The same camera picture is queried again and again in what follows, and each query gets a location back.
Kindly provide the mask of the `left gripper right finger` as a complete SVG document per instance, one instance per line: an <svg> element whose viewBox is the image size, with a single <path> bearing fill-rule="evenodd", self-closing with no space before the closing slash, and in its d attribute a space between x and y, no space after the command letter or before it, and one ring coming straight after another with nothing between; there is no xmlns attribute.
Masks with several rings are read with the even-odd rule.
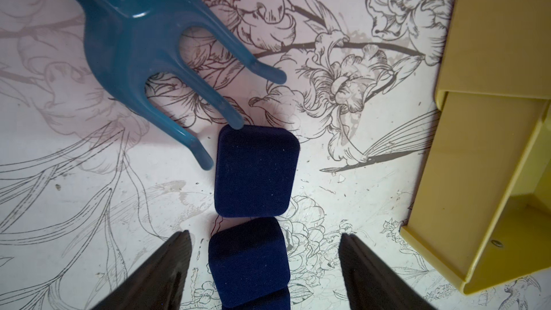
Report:
<svg viewBox="0 0 551 310"><path fill-rule="evenodd" d="M338 254L351 309L434 308L356 235L342 234Z"/></svg>

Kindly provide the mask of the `small navy brooch box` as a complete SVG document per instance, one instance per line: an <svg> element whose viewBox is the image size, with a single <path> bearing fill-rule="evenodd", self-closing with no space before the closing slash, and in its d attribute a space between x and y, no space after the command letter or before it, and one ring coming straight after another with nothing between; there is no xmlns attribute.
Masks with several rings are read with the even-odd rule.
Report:
<svg viewBox="0 0 551 310"><path fill-rule="evenodd" d="M282 128L221 129L215 170L215 210L224 218L275 217L291 201L300 143Z"/></svg>

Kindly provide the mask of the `yellow bottom drawer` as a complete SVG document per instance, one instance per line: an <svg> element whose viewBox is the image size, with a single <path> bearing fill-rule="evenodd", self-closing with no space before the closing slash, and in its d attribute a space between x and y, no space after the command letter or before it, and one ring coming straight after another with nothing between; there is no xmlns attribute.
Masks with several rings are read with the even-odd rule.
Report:
<svg viewBox="0 0 551 310"><path fill-rule="evenodd" d="M447 94L400 233L466 295L549 268L549 102Z"/></svg>

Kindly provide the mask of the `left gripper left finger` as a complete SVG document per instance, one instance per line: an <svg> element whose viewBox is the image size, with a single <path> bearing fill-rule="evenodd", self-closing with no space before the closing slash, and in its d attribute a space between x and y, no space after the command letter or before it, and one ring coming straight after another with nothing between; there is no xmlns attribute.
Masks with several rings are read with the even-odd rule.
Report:
<svg viewBox="0 0 551 310"><path fill-rule="evenodd" d="M189 231L174 233L93 309L179 309L191 256Z"/></svg>

